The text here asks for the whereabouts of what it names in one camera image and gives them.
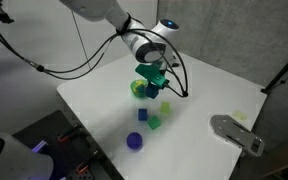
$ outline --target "stacked blocks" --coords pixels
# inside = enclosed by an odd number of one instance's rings
[[[152,99],[155,99],[156,96],[158,95],[159,88],[151,83],[149,83],[146,87],[146,92],[145,95],[147,97],[150,97]]]
[[[148,121],[147,121],[148,125],[151,127],[152,130],[158,128],[159,126],[161,126],[161,120],[156,117],[153,116],[151,117]]]
[[[146,121],[148,118],[147,109],[139,109],[138,110],[138,120]]]
[[[135,80],[131,84],[131,90],[136,97],[145,97],[145,89],[147,86],[147,81],[144,79]]]
[[[160,112],[169,114],[171,112],[170,103],[169,102],[162,102]]]

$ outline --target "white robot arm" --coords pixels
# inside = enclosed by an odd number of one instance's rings
[[[69,9],[89,21],[100,21],[106,19],[117,31],[124,32],[129,29],[146,29],[143,24],[131,18],[118,4],[116,0],[60,0]],[[172,41],[175,38],[179,27],[172,21],[163,19],[152,31]],[[173,51],[161,38],[150,33],[146,34],[155,46],[164,53],[165,58],[173,60]],[[140,63],[151,63],[160,60],[161,54],[155,46],[144,37],[137,34],[126,33],[122,35],[125,44],[129,47],[137,61]]]

